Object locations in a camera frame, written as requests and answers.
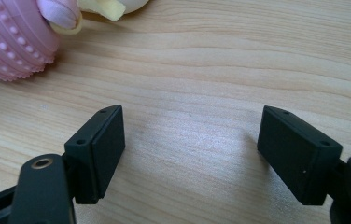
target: pink toy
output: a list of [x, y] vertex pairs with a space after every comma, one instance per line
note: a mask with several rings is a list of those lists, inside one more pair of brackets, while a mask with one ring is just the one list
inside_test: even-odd
[[29, 77], [52, 63], [59, 37], [35, 0], [0, 0], [0, 79]]
[[115, 21], [125, 11], [137, 10], [146, 2], [0, 0], [0, 80], [26, 78], [52, 63], [60, 42], [56, 33], [74, 35], [81, 29], [82, 17], [77, 4]]

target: wood grain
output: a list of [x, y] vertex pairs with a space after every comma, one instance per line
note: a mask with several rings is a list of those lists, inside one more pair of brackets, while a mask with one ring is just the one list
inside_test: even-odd
[[351, 156], [351, 2], [151, 0], [117, 22], [84, 14], [43, 73], [0, 83], [0, 190], [97, 110], [122, 104], [126, 149], [78, 223], [330, 223], [256, 149], [264, 105]]

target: black rectangular block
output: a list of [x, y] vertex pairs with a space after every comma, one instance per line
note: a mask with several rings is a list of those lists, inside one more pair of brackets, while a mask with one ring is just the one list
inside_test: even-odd
[[97, 203], [125, 148], [121, 105], [98, 111], [66, 143], [66, 162], [76, 170], [77, 203]]
[[265, 106], [258, 151], [302, 204], [322, 205], [342, 146], [294, 114]]

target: black plastic block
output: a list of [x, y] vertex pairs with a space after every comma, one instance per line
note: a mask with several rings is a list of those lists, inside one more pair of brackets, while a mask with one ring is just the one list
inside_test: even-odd
[[342, 146], [294, 114], [263, 108], [258, 151], [302, 204], [322, 205]]

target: white plastic object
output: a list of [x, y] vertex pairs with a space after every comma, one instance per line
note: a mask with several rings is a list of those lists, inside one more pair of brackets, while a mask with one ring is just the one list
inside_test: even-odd
[[78, 0], [83, 11], [99, 13], [112, 21], [117, 21], [123, 14], [134, 12], [148, 0]]

